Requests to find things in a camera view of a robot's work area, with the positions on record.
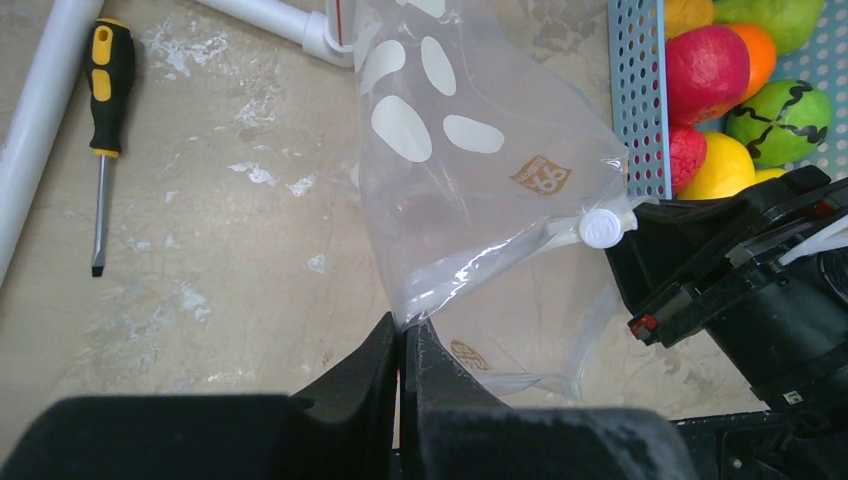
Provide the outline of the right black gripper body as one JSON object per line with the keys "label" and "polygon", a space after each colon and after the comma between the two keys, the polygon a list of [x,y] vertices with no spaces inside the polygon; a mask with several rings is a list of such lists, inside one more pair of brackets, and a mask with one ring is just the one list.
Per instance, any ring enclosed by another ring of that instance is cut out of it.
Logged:
{"label": "right black gripper body", "polygon": [[704,479],[847,475],[847,183],[806,166],[719,200],[662,200],[606,252],[628,327],[705,332],[765,404],[677,422]]}

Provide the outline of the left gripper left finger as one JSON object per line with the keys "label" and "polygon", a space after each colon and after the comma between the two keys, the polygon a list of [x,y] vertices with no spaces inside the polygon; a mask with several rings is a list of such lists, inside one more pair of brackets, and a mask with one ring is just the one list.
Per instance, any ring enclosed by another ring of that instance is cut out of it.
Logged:
{"label": "left gripper left finger", "polygon": [[78,396],[25,430],[5,479],[387,479],[397,332],[294,394]]}

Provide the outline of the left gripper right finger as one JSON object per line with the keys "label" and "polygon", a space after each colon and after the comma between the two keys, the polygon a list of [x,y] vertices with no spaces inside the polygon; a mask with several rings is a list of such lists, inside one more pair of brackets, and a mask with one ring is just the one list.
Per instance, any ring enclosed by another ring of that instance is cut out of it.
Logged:
{"label": "left gripper right finger", "polygon": [[511,408],[422,323],[402,336],[406,479],[695,479],[677,429],[632,408]]}

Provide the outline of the clear dotted zip bag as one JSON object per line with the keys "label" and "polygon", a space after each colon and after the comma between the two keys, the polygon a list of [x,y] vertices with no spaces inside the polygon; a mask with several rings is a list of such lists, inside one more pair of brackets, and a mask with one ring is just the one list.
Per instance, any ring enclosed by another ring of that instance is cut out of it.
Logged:
{"label": "clear dotted zip bag", "polygon": [[498,396],[571,401],[620,306],[628,152],[484,1],[364,1],[357,186],[396,327],[430,323]]}

